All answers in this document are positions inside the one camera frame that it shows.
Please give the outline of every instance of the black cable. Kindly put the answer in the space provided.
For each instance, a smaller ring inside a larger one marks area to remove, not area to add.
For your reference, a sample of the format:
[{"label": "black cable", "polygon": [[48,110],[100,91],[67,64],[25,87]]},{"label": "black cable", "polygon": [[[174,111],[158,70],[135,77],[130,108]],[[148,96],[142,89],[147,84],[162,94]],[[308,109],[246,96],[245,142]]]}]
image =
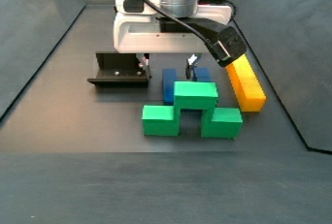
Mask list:
[{"label": "black cable", "polygon": [[205,36],[187,24],[185,24],[182,21],[179,21],[177,18],[170,16],[166,12],[163,12],[148,0],[143,0],[144,3],[157,11],[159,12],[165,17],[170,18],[174,22],[177,22],[190,33],[193,33],[203,42],[203,44],[210,44],[210,41]]}]

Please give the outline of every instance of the white robot body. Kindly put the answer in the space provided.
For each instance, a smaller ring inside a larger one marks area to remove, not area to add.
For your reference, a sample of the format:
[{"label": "white robot body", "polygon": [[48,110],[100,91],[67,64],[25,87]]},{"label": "white robot body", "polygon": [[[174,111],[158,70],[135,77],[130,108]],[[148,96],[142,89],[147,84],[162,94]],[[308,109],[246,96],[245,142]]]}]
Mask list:
[{"label": "white robot body", "polygon": [[[174,17],[209,18],[227,24],[229,6],[198,6],[198,0],[148,0]],[[144,3],[140,12],[130,13],[126,0],[115,0],[114,47],[120,53],[207,52],[199,39],[190,33],[161,33],[159,14]]]}]

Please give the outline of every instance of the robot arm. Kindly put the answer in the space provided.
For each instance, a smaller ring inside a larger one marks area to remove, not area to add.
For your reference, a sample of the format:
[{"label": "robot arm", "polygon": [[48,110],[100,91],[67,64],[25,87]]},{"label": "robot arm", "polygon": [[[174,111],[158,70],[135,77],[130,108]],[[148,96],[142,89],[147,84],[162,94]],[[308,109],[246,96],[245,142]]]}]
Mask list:
[{"label": "robot arm", "polygon": [[[114,46],[119,52],[209,51],[225,67],[246,50],[240,35],[227,26],[227,6],[198,6],[197,0],[116,0],[116,10]],[[209,28],[215,22],[219,27]]]}]

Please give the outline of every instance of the green cube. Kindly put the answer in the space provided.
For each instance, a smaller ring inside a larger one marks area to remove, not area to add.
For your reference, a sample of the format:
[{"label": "green cube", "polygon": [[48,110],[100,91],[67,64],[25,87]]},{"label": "green cube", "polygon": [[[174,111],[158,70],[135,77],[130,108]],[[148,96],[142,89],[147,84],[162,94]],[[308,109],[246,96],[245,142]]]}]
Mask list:
[{"label": "green cube", "polygon": [[201,137],[234,139],[242,126],[240,109],[215,108],[202,114]]},{"label": "green cube", "polygon": [[174,115],[173,106],[143,107],[143,130],[147,136],[178,136],[179,117]]},{"label": "green cube", "polygon": [[218,91],[213,82],[175,81],[174,106],[178,110],[210,110],[217,101]]}]

